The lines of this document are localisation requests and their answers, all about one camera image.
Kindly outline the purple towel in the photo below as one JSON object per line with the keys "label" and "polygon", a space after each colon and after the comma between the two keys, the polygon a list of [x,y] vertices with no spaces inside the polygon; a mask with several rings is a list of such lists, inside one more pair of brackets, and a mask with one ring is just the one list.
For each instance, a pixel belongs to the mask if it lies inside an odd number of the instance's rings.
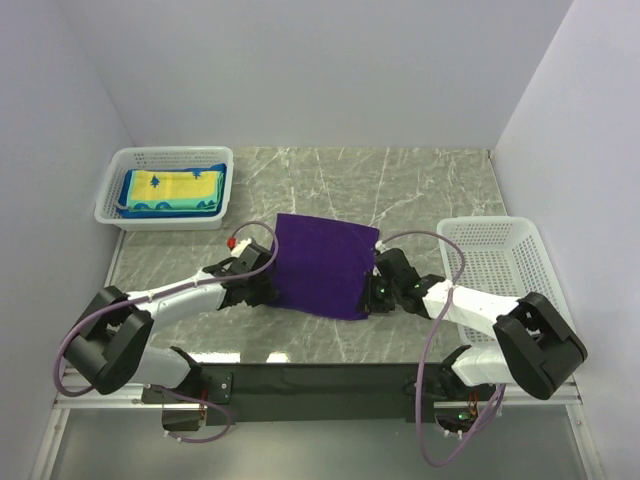
{"label": "purple towel", "polygon": [[377,228],[335,219],[280,213],[279,253],[272,273],[273,308],[335,320],[363,320],[359,306],[374,267]]}

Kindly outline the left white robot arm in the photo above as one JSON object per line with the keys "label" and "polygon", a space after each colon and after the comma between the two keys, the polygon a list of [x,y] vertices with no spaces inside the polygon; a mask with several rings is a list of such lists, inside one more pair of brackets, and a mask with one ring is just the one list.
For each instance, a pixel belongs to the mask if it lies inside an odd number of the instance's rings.
{"label": "left white robot arm", "polygon": [[203,387],[201,365],[178,347],[150,346],[151,336],[187,317],[274,300],[268,271],[274,260],[274,252],[247,240],[229,258],[146,294],[105,288],[63,341],[59,358],[103,395],[137,382],[191,401]]}

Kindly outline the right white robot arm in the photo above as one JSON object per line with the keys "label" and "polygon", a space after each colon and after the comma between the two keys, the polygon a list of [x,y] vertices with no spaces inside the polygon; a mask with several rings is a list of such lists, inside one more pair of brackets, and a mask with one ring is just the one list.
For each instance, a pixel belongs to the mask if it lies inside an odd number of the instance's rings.
{"label": "right white robot arm", "polygon": [[442,364],[440,386],[449,398],[462,399],[478,385],[516,384],[547,400],[588,358],[584,343],[542,294],[500,296],[438,275],[421,276],[398,248],[375,254],[369,278],[363,301],[371,311],[399,306],[429,320],[442,315],[492,340],[468,346]]}

